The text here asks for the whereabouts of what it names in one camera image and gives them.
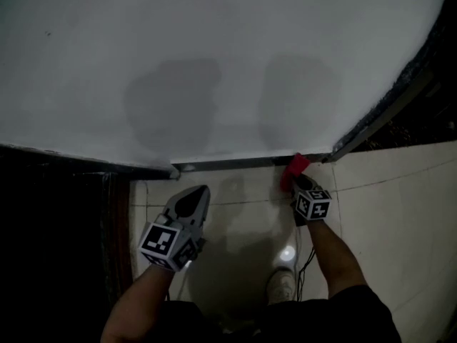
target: forearm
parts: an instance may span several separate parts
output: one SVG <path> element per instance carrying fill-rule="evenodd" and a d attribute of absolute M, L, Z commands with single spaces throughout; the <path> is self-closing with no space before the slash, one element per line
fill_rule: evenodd
<path fill-rule="evenodd" d="M 174 273 L 150 266 L 122 295 L 106 322 L 103 343 L 143 338 L 155 325 Z"/>
<path fill-rule="evenodd" d="M 325 222 L 308 222 L 316 256 L 328 285 L 328 297 L 344 289 L 366 284 L 357 259 Z"/>

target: black cable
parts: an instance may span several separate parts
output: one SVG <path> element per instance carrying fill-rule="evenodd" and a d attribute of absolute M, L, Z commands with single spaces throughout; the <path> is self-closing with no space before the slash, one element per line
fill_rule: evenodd
<path fill-rule="evenodd" d="M 297 284 L 297 301 L 301 301 L 301 295 L 303 294 L 303 284 L 305 283 L 305 269 L 307 266 L 311 263 L 313 260 L 314 256 L 316 255 L 316 251 L 313 249 L 311 250 L 311 253 L 309 254 L 308 260 L 306 261 L 305 265 L 303 266 L 302 269 L 298 272 L 298 284 Z"/>

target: red object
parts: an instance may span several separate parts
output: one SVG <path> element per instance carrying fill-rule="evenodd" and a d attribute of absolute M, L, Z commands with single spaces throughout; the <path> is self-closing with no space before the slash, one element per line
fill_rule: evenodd
<path fill-rule="evenodd" d="M 295 154 L 291 163 L 284 169 L 279 186 L 283 192 L 292 190 L 292 179 L 298 177 L 311 162 L 301 154 Z"/>

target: shoe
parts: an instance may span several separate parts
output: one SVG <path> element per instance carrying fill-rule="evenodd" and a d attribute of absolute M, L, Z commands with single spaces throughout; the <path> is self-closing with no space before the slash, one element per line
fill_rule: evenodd
<path fill-rule="evenodd" d="M 293 272 L 285 267 L 278 268 L 266 284 L 268 305 L 292 301 L 295 295 L 295 277 Z"/>

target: cube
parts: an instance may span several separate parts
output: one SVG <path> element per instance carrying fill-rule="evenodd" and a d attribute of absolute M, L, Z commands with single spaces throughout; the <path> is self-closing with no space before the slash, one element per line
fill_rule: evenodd
<path fill-rule="evenodd" d="M 156 266 L 179 272 L 197 253 L 189 230 L 178 222 L 162 224 L 163 215 L 154 223 L 146 223 L 139 251 Z"/>
<path fill-rule="evenodd" d="M 300 191 L 295 210 L 307 221 L 325 219 L 330 208 L 331 197 L 328 191 Z"/>

